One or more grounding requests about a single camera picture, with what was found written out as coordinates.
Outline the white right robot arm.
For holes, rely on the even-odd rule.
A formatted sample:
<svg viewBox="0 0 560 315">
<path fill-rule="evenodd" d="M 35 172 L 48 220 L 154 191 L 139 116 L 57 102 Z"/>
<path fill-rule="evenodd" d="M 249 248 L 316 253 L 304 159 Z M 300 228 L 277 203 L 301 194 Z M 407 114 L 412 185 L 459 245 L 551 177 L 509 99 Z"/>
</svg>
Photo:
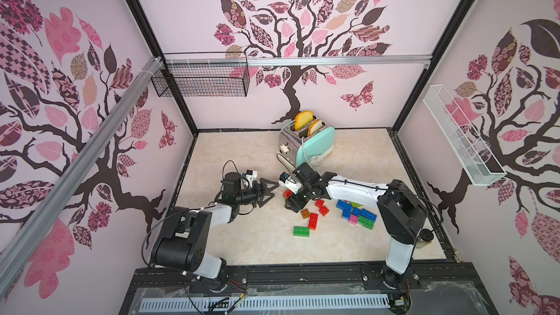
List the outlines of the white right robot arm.
<svg viewBox="0 0 560 315">
<path fill-rule="evenodd" d="M 375 184 L 347 179 L 332 172 L 320 175 L 303 163 L 291 174 L 282 173 L 279 184 L 292 192 L 286 199 L 285 208 L 296 213 L 315 198 L 376 207 L 391 238 L 381 272 L 382 281 L 393 290 L 405 286 L 405 274 L 427 220 L 427 209 L 403 181 L 394 179 L 389 184 Z"/>
</svg>

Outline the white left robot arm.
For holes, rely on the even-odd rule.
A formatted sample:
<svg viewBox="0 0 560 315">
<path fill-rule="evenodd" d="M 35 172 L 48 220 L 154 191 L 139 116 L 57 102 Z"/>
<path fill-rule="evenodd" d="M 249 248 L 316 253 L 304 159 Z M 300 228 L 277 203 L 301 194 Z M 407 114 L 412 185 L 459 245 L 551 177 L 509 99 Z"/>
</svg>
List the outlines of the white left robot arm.
<svg viewBox="0 0 560 315">
<path fill-rule="evenodd" d="M 278 182 L 247 179 L 229 173 L 210 205 L 200 209 L 175 206 L 163 220 L 149 264 L 173 269 L 202 281 L 213 291 L 226 288 L 229 280 L 227 262 L 206 252 L 210 230 L 227 225 L 239 216 L 241 206 L 262 207 L 275 196 Z"/>
</svg>

